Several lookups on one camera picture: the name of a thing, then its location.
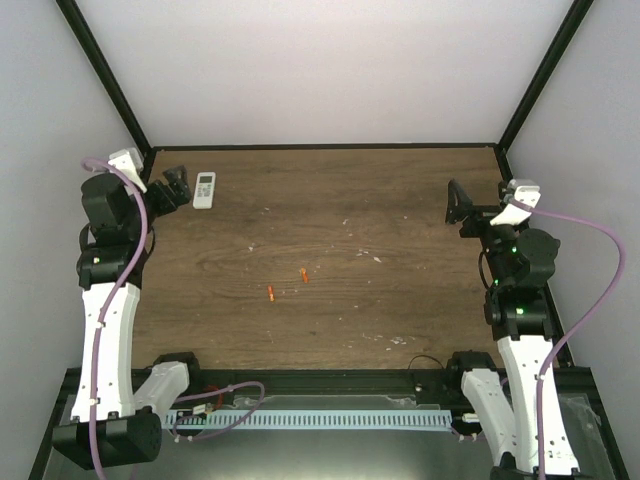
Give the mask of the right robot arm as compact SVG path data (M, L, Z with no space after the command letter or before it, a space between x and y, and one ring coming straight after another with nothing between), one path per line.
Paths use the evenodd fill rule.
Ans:
M445 221L481 242L479 269L491 275L484 315L505 372L486 352L457 352L444 378L447 396L470 402L493 458L493 479L576 479L581 474L562 417L552 368L554 329L545 287L560 248L527 227L540 188L528 180L499 185L500 205L476 205L456 180L447 185Z

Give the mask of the white remote control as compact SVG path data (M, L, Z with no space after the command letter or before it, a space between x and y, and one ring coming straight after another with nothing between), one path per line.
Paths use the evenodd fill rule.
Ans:
M193 197L193 208L196 210L208 210L213 206L216 185L215 172L200 172L196 178Z

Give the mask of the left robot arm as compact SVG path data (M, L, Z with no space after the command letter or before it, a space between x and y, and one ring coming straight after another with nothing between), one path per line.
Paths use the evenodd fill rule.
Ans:
M156 359L139 388L133 386L133 326L143 270L155 245L154 221L191 200L184 167L150 184L113 166L89 161L97 175L81 186L88 222L80 234L76 271L85 333L79 385L68 424L53 430L54 448L105 478L109 467L155 460L162 422L176 400L196 402L204 392L192 352Z

